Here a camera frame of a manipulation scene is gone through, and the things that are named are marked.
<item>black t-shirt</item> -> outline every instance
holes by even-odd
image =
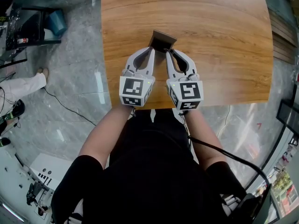
[[[54,193],[52,210],[55,223],[63,223],[83,198],[84,223],[106,218],[218,223],[227,218],[220,194],[246,195],[227,163],[204,171],[178,145],[152,132],[105,170],[93,157],[78,157]]]

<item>person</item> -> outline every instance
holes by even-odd
[[[11,123],[3,116],[9,114],[21,98],[45,87],[48,77],[49,70],[39,68],[34,77],[4,80],[0,83],[0,117],[2,121],[4,120],[0,123],[0,135]]]
[[[118,105],[91,131],[52,199],[56,224],[130,221],[226,220],[221,195],[246,196],[214,149],[193,143],[172,112]],[[199,110],[185,114],[190,135],[216,147],[220,141]],[[109,167],[106,162],[110,155]]]

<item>foot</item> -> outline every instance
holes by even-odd
[[[43,69],[43,74],[44,74],[45,77],[46,77],[46,81],[48,81],[48,77],[49,77],[49,69],[48,69],[48,68],[44,68],[44,69]]]
[[[36,73],[42,73],[43,69],[39,68]]]

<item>forearm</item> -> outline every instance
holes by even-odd
[[[111,109],[91,131],[79,155],[90,155],[105,168],[107,158],[114,148],[131,111],[132,108],[126,105],[119,105]]]
[[[190,135],[198,140],[222,148],[221,143],[199,110],[191,110],[185,115]],[[223,154],[202,144],[193,143],[199,163],[207,169],[213,163],[226,161]]]

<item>wooden table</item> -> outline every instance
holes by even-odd
[[[149,45],[153,30],[178,39],[174,48],[194,60],[203,105],[266,102],[273,67],[265,0],[101,0],[105,65],[112,106],[127,58]],[[174,107],[166,63],[156,65],[144,109]]]

